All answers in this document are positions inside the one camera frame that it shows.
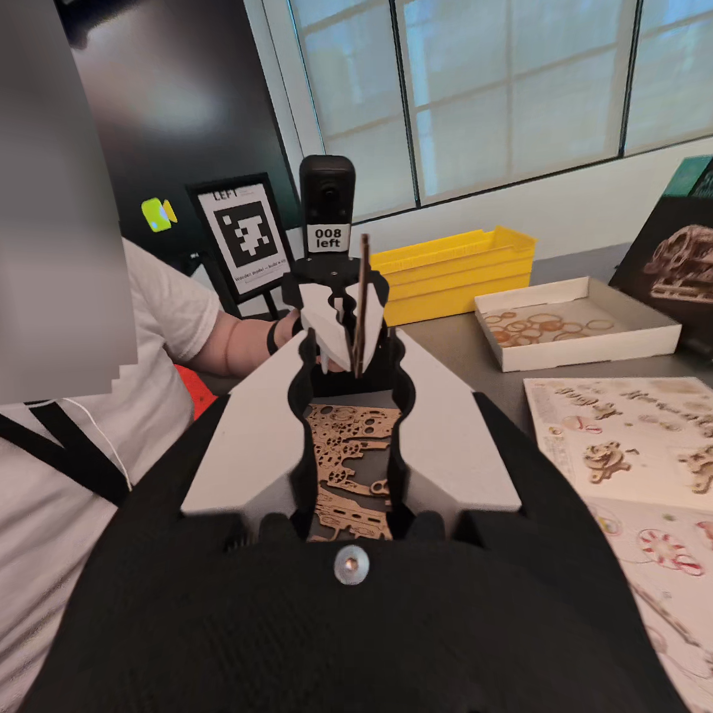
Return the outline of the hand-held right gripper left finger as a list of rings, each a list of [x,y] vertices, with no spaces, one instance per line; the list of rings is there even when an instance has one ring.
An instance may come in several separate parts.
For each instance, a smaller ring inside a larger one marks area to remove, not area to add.
[[[317,475],[305,415],[315,360],[315,332],[301,331],[231,390],[183,515],[236,514],[251,537],[271,513],[296,516],[298,532],[309,530]]]

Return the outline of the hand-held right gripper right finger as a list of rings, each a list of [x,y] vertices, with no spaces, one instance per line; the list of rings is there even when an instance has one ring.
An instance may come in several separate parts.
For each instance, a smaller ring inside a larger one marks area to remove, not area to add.
[[[388,457],[391,514],[435,512],[452,535],[469,511],[517,512],[521,499],[468,384],[401,329],[389,333],[400,411]]]

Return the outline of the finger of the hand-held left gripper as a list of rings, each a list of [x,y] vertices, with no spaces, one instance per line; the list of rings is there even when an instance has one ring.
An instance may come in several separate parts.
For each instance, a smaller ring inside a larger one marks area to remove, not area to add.
[[[377,349],[384,323],[386,304],[387,281],[385,279],[369,279],[365,322],[364,372],[368,369]]]
[[[302,300],[302,307],[299,308],[300,318],[304,329],[312,329],[315,332],[323,373],[327,373],[329,368],[354,372],[352,337],[342,321],[344,316],[354,316],[357,285],[346,287],[344,292],[346,297],[340,298],[340,312],[329,303],[332,296],[331,287],[319,283],[299,285]]]

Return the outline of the round wooden gear disc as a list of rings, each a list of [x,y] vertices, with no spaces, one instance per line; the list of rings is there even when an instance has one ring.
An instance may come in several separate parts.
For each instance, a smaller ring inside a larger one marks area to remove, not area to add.
[[[359,281],[357,289],[355,314],[354,339],[352,343],[352,364],[354,377],[360,379],[364,372],[364,347],[365,347],[365,329],[367,317],[367,298],[369,287],[369,254],[370,243],[369,235],[361,234],[360,237],[360,264],[359,264]]]

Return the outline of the laser-cut wooden parts sheet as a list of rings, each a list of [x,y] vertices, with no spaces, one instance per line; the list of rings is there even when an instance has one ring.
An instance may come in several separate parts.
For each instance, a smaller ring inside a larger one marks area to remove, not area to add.
[[[307,422],[316,459],[315,516],[330,537],[313,542],[350,539],[392,540],[387,521],[391,496],[385,475],[358,475],[352,465],[369,452],[388,456],[397,408],[312,404]]]

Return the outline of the person's left forearm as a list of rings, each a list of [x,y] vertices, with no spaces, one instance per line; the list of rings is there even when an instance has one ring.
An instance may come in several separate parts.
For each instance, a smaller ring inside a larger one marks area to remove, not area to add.
[[[276,327],[277,322],[240,319],[219,311],[196,355],[178,364],[214,377],[245,378],[270,357],[268,343]]]

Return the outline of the black model kit box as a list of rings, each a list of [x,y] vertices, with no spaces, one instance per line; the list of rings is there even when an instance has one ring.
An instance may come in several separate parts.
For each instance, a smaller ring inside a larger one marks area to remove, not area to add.
[[[684,346],[712,358],[712,156],[682,160],[609,286],[679,322]]]

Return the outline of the person's left hand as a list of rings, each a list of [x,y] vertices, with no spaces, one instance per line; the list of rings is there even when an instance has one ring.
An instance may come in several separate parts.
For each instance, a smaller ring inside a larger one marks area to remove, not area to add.
[[[278,349],[281,349],[301,330],[302,321],[300,311],[293,309],[276,324],[274,340]]]

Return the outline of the red fabric item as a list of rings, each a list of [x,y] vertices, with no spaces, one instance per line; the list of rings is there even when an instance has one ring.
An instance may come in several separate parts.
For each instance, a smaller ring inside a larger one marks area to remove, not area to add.
[[[175,364],[184,387],[192,400],[193,420],[196,421],[219,397],[214,395],[201,376],[192,369]]]

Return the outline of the yellow plastic bin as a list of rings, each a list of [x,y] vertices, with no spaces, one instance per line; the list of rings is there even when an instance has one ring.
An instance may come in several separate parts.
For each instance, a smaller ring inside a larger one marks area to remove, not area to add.
[[[527,287],[538,241],[503,226],[371,255],[388,281],[388,326],[472,312],[475,298]]]

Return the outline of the white cardboard tray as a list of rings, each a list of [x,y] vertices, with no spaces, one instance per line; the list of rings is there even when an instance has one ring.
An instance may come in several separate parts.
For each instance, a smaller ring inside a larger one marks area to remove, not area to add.
[[[682,325],[591,277],[475,298],[503,372],[674,353]]]

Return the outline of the illustrated instruction booklet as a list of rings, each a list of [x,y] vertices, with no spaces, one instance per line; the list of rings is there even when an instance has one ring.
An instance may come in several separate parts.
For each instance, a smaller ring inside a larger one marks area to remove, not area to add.
[[[524,379],[540,450],[626,575],[664,669],[712,711],[712,389],[695,378]]]

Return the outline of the frosted glass window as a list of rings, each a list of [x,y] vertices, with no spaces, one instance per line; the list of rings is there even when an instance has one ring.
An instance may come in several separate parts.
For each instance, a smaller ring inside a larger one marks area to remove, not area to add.
[[[372,218],[712,135],[711,1],[263,1]]]

